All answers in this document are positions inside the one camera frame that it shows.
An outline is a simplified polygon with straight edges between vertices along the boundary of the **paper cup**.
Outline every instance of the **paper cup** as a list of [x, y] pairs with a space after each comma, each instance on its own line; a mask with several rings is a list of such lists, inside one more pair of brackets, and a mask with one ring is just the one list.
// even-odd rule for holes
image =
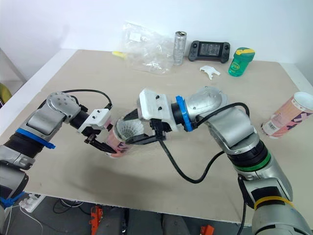
[[261, 128], [265, 134], [276, 139], [301, 124], [311, 114], [313, 114], [313, 95], [297, 92], [264, 122]]
[[116, 126], [110, 130], [106, 143], [116, 151], [116, 153], [107, 153], [112, 158], [122, 157], [131, 148], [131, 145], [125, 144], [125, 141], [118, 136]]
[[114, 127], [110, 130], [106, 143], [111, 146], [116, 153], [107, 153], [112, 158], [119, 158], [131, 148], [131, 145], [125, 141], [132, 137], [143, 134], [143, 125], [140, 120], [124, 121], [119, 119]]

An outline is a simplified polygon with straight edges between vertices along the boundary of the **table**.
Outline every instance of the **table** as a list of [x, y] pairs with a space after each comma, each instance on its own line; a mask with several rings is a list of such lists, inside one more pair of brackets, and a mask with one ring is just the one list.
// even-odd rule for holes
[[[201, 86], [215, 86], [228, 95], [230, 102], [244, 102], [249, 106], [252, 123], [293, 186], [294, 204], [313, 228], [313, 213], [308, 207], [313, 196], [311, 177], [308, 176], [313, 164], [310, 155], [313, 118], [279, 140], [269, 139], [260, 131], [262, 121], [298, 91], [280, 64], [253, 61], [242, 77], [234, 78], [227, 74], [230, 62], [186, 60], [182, 66], [173, 67], [168, 75], [153, 75], [127, 68], [121, 58], [109, 52], [78, 50], [69, 54], [59, 67], [54, 66], [58, 62], [52, 59], [53, 69], [48, 74], [57, 73], [50, 80], [44, 78], [47, 73], [43, 75], [39, 71], [35, 75], [36, 82], [26, 83], [23, 92], [31, 92], [35, 85], [39, 86], [38, 83], [44, 87], [38, 94], [32, 94], [36, 94], [35, 97], [15, 119], [13, 114], [18, 109], [10, 110], [8, 103], [5, 110], [14, 121], [0, 136], [0, 143], [4, 143], [54, 91], [82, 88], [104, 91], [112, 99], [112, 117], [117, 119], [135, 108], [138, 95], [145, 87], [174, 99], [176, 95], [187, 97]], [[204, 65], [215, 67], [221, 75], [210, 81], [205, 73], [199, 71]], [[40, 75], [49, 81], [45, 84]], [[76, 93], [75, 96], [89, 110], [107, 103], [98, 94]], [[17, 102], [17, 97], [20, 102], [27, 102], [30, 96], [23, 101], [18, 92], [12, 103]], [[202, 183], [193, 185], [175, 172], [158, 143], [135, 146], [127, 156], [111, 159], [83, 140], [84, 136], [63, 124], [51, 141], [57, 147], [54, 150], [43, 149], [27, 172], [30, 181], [25, 190], [140, 210], [241, 221], [243, 200], [237, 175], [226, 155], [214, 162]], [[168, 133], [166, 144], [181, 169], [193, 178], [198, 178], [209, 159], [220, 151], [205, 125], [191, 133]], [[253, 211], [247, 210], [247, 224], [251, 223], [252, 215]]]

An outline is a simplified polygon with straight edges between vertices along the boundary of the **blue strap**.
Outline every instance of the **blue strap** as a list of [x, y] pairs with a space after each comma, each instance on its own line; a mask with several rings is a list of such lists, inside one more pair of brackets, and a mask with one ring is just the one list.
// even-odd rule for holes
[[185, 122], [185, 128], [186, 130], [189, 132], [189, 131], [193, 131], [192, 129], [192, 125], [191, 125], [191, 122], [190, 122], [190, 119], [189, 119], [189, 115], [187, 113], [187, 109], [186, 109], [186, 106], [185, 106], [185, 101], [184, 99], [178, 95], [176, 96], [176, 102], [180, 108], [180, 111], [181, 111], [181, 114], [182, 114], [182, 118], [184, 119], [184, 122]]
[[17, 195], [14, 198], [8, 198], [8, 199], [4, 199], [3, 197], [0, 197], [0, 202], [3, 203], [4, 207], [10, 207], [12, 206], [20, 197], [22, 197], [24, 194], [24, 192], [21, 192], [19, 195]]
[[20, 133], [22, 135], [25, 135], [27, 137], [30, 137], [31, 139], [43, 144], [44, 146], [46, 146], [47, 148], [55, 148], [55, 145], [52, 143], [49, 143], [48, 141], [45, 141], [44, 139], [41, 139], [40, 137], [34, 135], [33, 133], [30, 133], [29, 131], [26, 131], [24, 129], [17, 129], [16, 130], [17, 133]]

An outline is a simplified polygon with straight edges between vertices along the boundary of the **plastic bag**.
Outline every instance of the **plastic bag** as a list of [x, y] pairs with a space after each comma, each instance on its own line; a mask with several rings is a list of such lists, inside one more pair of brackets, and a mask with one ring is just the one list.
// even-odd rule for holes
[[147, 28], [125, 23], [122, 47], [127, 54], [127, 65], [135, 70], [165, 74], [173, 66], [174, 43], [171, 38]]

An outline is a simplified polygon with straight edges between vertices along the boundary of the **silver robot arm segment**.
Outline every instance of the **silver robot arm segment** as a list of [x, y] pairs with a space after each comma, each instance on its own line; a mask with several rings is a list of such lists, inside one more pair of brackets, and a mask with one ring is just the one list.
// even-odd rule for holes
[[28, 182], [22, 170], [28, 170], [43, 147], [55, 148], [49, 141], [68, 123], [87, 137], [86, 143], [101, 151], [115, 153], [105, 143], [98, 142], [96, 135], [101, 130], [110, 130], [109, 109], [94, 110], [87, 114], [87, 108], [79, 105], [76, 98], [63, 92], [52, 93], [16, 130], [10, 139], [0, 145], [0, 198], [3, 202], [19, 195]]
[[289, 180], [260, 140], [249, 116], [231, 105], [223, 109], [226, 104], [226, 95], [213, 87], [204, 87], [185, 100], [177, 96], [174, 103], [164, 94], [144, 89], [139, 95], [137, 110], [125, 118], [149, 121], [152, 129], [157, 129], [155, 133], [161, 135], [155, 135], [152, 141], [145, 141], [145, 138], [151, 138], [146, 135], [127, 142], [147, 144], [164, 140], [165, 132], [182, 128], [189, 132], [199, 123], [205, 123], [237, 171], [245, 203], [255, 209], [253, 234], [312, 235], [307, 222], [292, 205]]

